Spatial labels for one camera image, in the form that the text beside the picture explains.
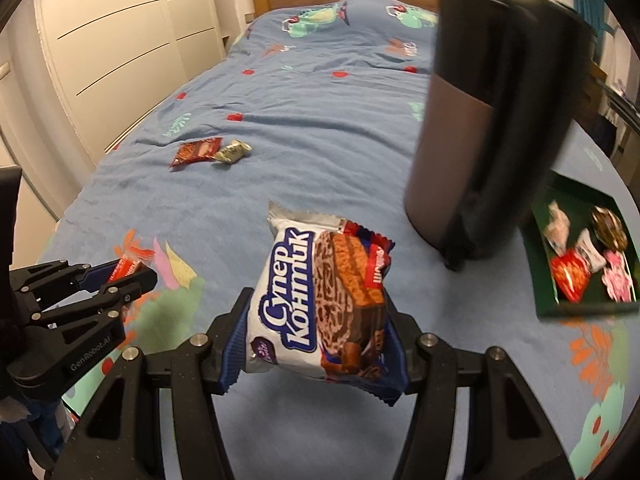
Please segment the red spicy snack pouch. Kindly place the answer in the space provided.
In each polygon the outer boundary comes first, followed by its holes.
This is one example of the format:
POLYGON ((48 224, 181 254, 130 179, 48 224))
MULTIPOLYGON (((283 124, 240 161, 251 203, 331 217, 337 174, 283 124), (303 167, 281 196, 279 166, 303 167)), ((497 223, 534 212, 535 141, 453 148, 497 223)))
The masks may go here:
POLYGON ((603 270, 606 260, 591 239, 588 229, 583 229, 573 247, 562 256, 550 260, 550 270, 556 287, 572 304, 582 301, 591 275, 603 270))

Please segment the small red candy packet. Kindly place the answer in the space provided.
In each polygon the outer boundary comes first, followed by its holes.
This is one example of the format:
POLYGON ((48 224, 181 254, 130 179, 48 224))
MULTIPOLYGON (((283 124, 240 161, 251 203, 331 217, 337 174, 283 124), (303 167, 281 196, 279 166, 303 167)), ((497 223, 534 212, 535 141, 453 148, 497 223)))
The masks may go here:
POLYGON ((127 248, 120 256, 108 282, 118 281, 121 278, 135 274, 142 266, 149 266, 153 261, 153 257, 154 252, 152 249, 127 248))

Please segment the blue patterned bed cover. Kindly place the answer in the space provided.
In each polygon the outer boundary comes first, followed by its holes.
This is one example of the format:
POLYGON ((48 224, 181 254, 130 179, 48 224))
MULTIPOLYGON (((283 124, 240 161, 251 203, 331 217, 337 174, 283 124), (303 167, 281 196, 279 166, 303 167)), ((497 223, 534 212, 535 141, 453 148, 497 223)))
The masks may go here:
POLYGON ((620 434, 639 395, 639 320, 541 320, 525 243, 447 270, 409 223, 404 189, 433 70, 436 15, 397 0, 281 9, 254 21, 228 58, 160 104, 99 163, 66 209, 48 260, 99 264, 152 249, 157 289, 128 339, 174 348, 257 283, 268 207, 336 214, 395 244, 396 307, 456 347, 498 344, 552 421, 577 478, 620 434), (180 145, 250 144, 233 165, 169 165, 180 145))

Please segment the olive green snack packet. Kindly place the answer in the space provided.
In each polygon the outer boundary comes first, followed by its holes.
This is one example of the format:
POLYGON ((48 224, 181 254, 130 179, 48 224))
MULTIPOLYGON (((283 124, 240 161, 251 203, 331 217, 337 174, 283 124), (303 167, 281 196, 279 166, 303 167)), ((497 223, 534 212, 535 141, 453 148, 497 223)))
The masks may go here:
POLYGON ((250 144, 238 139, 233 139, 214 155, 214 159, 216 162, 233 165, 245 156, 252 154, 252 151, 253 149, 250 144))

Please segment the brown chocolate snack bag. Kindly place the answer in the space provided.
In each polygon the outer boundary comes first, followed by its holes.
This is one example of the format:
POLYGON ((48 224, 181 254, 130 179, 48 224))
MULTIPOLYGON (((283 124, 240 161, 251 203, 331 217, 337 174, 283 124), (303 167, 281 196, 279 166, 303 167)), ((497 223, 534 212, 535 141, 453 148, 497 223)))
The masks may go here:
POLYGON ((622 220, 608 208, 594 206, 591 211, 596 237, 613 252, 624 252, 628 246, 627 235, 622 220))

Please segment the dark red jerky packet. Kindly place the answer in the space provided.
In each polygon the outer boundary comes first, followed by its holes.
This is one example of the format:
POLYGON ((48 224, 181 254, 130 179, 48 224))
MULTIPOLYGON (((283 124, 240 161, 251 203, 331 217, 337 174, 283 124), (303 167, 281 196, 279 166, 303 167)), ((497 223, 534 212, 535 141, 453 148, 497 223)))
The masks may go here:
POLYGON ((180 148, 178 148, 169 167, 177 168, 184 165, 195 164, 196 162, 213 160, 220 146, 221 138, 219 136, 183 143, 180 145, 180 148))

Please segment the pink striped snack packet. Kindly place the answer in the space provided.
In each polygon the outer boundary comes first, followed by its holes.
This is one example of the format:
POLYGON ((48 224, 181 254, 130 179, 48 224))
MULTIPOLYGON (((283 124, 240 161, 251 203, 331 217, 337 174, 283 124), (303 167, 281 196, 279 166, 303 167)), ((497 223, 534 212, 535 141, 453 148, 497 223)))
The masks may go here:
POLYGON ((548 213, 549 222, 544 227, 542 234, 553 251, 558 256, 562 256, 566 253, 567 240, 570 235, 570 219, 556 200, 552 200, 548 205, 548 213))

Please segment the white wardrobe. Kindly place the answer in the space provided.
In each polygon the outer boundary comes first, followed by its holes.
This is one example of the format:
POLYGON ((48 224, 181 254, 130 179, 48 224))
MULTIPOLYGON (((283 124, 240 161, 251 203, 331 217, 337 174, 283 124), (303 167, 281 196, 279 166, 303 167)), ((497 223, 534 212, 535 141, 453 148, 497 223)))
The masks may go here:
POLYGON ((93 162, 224 58, 214 0, 34 0, 34 7, 54 88, 93 162))

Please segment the teal curtain right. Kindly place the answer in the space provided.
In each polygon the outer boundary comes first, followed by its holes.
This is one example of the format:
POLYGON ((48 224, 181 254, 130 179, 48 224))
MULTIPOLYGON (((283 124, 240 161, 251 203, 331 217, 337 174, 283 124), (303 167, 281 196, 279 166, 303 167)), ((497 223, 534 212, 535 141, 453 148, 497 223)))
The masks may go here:
POLYGON ((606 22, 604 0, 574 0, 578 14, 593 29, 596 35, 596 50, 601 51, 606 34, 614 35, 614 29, 606 22))

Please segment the white blue cookie pack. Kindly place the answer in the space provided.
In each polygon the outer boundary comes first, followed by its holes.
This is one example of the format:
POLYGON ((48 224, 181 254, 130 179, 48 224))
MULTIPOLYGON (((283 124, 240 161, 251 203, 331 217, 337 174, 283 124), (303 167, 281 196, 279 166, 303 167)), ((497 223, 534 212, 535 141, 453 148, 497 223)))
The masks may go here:
POLYGON ((268 221, 273 244, 248 307, 246 371, 280 366, 395 404, 408 378, 384 288, 394 242, 276 203, 268 221))

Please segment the green tray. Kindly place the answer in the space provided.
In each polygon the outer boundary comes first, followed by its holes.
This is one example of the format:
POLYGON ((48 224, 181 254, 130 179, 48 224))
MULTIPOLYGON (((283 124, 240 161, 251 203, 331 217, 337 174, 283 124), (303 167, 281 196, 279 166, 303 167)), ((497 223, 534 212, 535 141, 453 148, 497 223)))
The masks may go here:
POLYGON ((613 197, 552 172, 521 232, 538 316, 639 312, 639 260, 613 197))

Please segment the pink cartoon character packet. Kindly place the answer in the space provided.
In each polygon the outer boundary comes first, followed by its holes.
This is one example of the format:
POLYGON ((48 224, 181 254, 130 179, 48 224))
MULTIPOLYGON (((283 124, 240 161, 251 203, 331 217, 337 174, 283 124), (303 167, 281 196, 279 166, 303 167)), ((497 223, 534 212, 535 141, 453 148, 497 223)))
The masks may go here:
POLYGON ((606 266, 603 269, 602 283, 608 296, 615 302, 633 302, 634 283, 625 255, 622 252, 613 252, 608 249, 604 252, 606 266))

